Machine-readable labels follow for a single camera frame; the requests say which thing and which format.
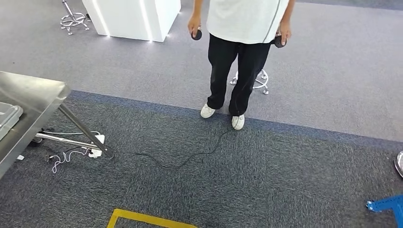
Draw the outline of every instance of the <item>white sneaker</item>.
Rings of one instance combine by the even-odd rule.
[[[215,109],[212,109],[205,104],[203,108],[201,109],[200,115],[204,118],[210,118],[215,112]]]
[[[235,130],[242,129],[244,124],[245,124],[245,116],[244,115],[233,116],[232,117],[232,127]]]

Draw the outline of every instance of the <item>yellow floor tape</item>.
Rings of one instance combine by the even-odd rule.
[[[140,221],[140,222],[146,222],[149,224],[157,225],[160,227],[166,227],[166,228],[196,228],[196,226],[194,226],[194,225],[181,223],[181,222],[175,222],[175,221],[164,219],[164,218],[154,217],[154,216],[140,214],[137,212],[122,210],[122,209],[114,210],[114,212],[112,213],[111,219],[109,220],[107,228],[115,228],[117,218],[119,218],[119,217],[125,218],[125,219],[130,219],[130,220],[135,220],[135,221]]]

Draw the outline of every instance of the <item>power strip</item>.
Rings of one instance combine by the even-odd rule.
[[[102,144],[105,142],[105,135],[100,134],[95,136]],[[88,149],[91,150],[91,153],[88,153],[88,156],[90,158],[97,158],[102,156],[102,151],[101,150],[94,150],[94,149]]]

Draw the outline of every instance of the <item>white cable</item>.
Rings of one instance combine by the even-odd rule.
[[[63,135],[77,135],[77,134],[84,134],[84,133],[82,133],[82,132],[79,132],[79,133],[43,132],[43,133],[46,133],[46,134],[63,134]],[[97,133],[98,135],[100,135],[100,134],[101,134],[101,133],[96,132],[96,131],[92,131],[92,133]]]
[[[68,157],[67,157],[67,154],[65,152],[63,152],[63,157],[64,157],[63,161],[61,160],[61,158],[58,155],[50,156],[49,159],[51,159],[51,158],[59,158],[59,161],[55,161],[55,165],[52,168],[52,172],[56,174],[58,172],[58,169],[57,169],[58,165],[60,165],[60,164],[62,164],[64,162],[70,162],[70,157],[71,157],[72,153],[80,153],[83,156],[85,156],[87,154],[87,152],[88,152],[88,149],[86,149],[85,153],[80,152],[80,151],[70,151],[70,153],[68,154]]]

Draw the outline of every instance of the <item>dark gray carpet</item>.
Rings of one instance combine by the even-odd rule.
[[[75,154],[53,174],[44,156],[70,147],[28,148],[0,180],[1,227],[102,228],[115,208],[198,227],[395,225],[391,212],[370,213],[365,202],[402,193],[392,164],[401,143],[254,119],[219,141],[231,129],[221,114],[203,120],[197,110],[82,92],[66,104],[119,152],[113,160]],[[48,127],[77,131],[59,113]],[[194,156],[217,143],[215,153]],[[135,153],[171,167],[191,159],[165,169]]]

